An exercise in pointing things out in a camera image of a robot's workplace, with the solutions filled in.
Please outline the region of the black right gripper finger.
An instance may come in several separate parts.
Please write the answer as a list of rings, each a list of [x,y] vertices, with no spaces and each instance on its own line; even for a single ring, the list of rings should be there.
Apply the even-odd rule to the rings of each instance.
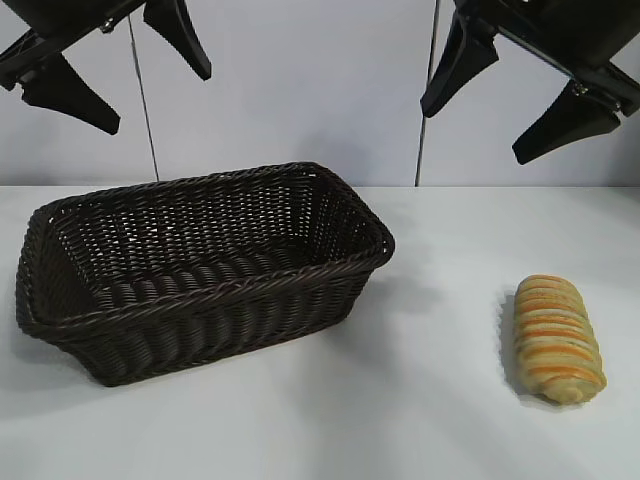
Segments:
[[[453,13],[440,62],[420,100],[425,117],[433,118],[462,87],[499,60],[497,33],[477,16]]]
[[[553,150],[618,128],[622,104],[609,94],[570,80],[547,110],[515,141],[525,165]]]

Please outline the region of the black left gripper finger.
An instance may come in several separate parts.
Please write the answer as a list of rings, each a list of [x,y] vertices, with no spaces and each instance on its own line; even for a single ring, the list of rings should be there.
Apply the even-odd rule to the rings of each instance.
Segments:
[[[197,34],[184,0],[147,1],[144,22],[161,35],[203,81],[212,76],[212,65]]]
[[[22,100],[53,110],[115,135],[120,116],[79,76],[62,54],[45,59],[20,77]]]

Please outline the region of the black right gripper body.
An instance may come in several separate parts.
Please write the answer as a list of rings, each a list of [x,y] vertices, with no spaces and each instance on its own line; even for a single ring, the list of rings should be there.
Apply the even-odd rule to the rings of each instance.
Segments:
[[[639,34],[637,1],[457,1],[456,12],[564,73],[615,111],[639,110],[639,83],[611,59]]]

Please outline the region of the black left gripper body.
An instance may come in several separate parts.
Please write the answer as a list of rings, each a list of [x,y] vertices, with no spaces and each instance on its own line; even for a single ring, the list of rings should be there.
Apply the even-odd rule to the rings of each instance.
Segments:
[[[6,1],[29,29],[1,53],[1,85],[12,90],[19,78],[48,57],[63,52],[96,29],[113,28],[144,0]]]

